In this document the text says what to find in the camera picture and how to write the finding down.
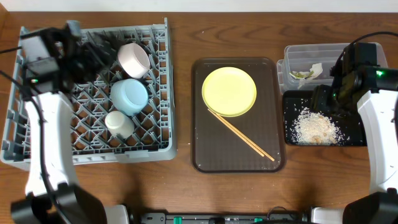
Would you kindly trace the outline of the yellow round plate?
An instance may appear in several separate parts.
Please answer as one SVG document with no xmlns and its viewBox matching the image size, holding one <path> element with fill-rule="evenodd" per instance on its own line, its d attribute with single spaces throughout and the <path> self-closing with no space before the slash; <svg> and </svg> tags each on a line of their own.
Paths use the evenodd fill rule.
<svg viewBox="0 0 398 224">
<path fill-rule="evenodd" d="M 237 117 L 253 107 L 257 88 L 253 78 L 244 70 L 221 67 L 205 78 L 201 95 L 212 112 L 224 117 Z"/>
</svg>

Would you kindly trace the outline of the green snack wrapper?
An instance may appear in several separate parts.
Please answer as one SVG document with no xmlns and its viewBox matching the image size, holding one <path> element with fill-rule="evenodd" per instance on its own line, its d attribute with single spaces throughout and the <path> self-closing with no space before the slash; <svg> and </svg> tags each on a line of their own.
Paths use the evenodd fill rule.
<svg viewBox="0 0 398 224">
<path fill-rule="evenodd" d="M 289 73 L 293 78 L 301 80 L 301 79 L 307 79 L 309 78 L 313 72 L 296 72 L 292 71 Z"/>
</svg>

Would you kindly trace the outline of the pale green plastic cup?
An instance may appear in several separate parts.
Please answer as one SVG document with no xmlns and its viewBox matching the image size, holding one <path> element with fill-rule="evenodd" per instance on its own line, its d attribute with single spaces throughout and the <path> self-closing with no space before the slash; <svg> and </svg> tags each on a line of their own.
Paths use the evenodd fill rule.
<svg viewBox="0 0 398 224">
<path fill-rule="evenodd" d="M 105 125 L 113 136 L 129 138 L 134 132 L 133 121 L 120 111 L 112 111 L 105 117 Z"/>
</svg>

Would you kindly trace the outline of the wooden chopstick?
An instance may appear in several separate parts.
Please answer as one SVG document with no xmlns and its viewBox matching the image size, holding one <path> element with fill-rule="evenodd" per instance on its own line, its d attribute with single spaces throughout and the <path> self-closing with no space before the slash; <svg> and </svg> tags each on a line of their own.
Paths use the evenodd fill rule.
<svg viewBox="0 0 398 224">
<path fill-rule="evenodd" d="M 261 157 L 264 157 L 265 154 L 261 152 L 253 143 L 250 143 L 247 137 L 244 137 L 243 134 L 241 134 L 232 124 L 227 122 L 223 117 L 220 115 L 216 114 L 209 108 L 207 109 L 215 118 L 217 118 L 219 121 L 221 121 L 229 130 L 231 130 L 237 137 L 239 137 L 241 140 L 243 140 L 249 147 L 251 147 L 253 150 L 255 150 Z"/>
<path fill-rule="evenodd" d="M 241 138 L 247 145 L 249 145 L 252 149 L 254 149 L 260 156 L 262 156 L 262 157 L 266 156 L 272 162 L 275 161 L 275 159 L 270 154 L 268 154 L 265 150 L 261 149 L 254 141 L 249 139 L 246 135 L 244 135 L 240 130 L 235 128 L 231 123 L 229 123 L 227 120 L 225 120 L 222 116 L 212 112 L 211 110 L 210 110 L 210 113 L 212 113 L 227 128 L 229 128 L 233 133 L 235 133 L 235 135 L 237 135 L 239 138 Z"/>
</svg>

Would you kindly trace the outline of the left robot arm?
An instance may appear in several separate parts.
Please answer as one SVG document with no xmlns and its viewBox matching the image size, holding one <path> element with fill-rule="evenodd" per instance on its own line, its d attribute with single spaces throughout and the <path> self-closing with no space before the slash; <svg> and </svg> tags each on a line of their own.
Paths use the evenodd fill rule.
<svg viewBox="0 0 398 224">
<path fill-rule="evenodd" d="M 22 81 L 15 81 L 30 124 L 25 199 L 12 203 L 16 223 L 107 223 L 103 204 L 80 187 L 72 159 L 70 93 L 92 82 L 108 57 L 81 42 L 80 25 L 22 34 Z"/>
</svg>

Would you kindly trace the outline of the light blue small plate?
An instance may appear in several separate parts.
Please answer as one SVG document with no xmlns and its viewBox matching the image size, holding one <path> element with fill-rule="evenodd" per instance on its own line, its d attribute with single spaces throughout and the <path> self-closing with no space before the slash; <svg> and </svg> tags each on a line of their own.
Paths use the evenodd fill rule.
<svg viewBox="0 0 398 224">
<path fill-rule="evenodd" d="M 130 78 L 114 83 L 111 87 L 110 98 L 118 111 L 134 116 L 146 107 L 149 94 L 145 85 Z"/>
</svg>

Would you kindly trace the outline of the pink white bowl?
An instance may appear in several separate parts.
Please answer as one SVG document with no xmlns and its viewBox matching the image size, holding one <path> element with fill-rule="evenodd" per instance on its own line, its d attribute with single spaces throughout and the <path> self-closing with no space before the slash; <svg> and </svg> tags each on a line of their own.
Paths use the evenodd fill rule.
<svg viewBox="0 0 398 224">
<path fill-rule="evenodd" d="M 118 50 L 118 61 L 122 69 L 132 78 L 142 78 L 150 69 L 146 51 L 136 43 L 122 45 Z"/>
</svg>

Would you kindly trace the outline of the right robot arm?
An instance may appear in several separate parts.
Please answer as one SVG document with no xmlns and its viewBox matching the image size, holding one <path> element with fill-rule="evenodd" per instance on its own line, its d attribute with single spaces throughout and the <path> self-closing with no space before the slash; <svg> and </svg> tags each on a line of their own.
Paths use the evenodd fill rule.
<svg viewBox="0 0 398 224">
<path fill-rule="evenodd" d="M 314 111 L 358 113 L 371 169 L 369 195 L 344 209 L 315 207 L 312 223 L 397 223 L 397 70 L 377 62 L 377 46 L 354 42 L 331 68 L 333 83 L 313 91 Z"/>
</svg>

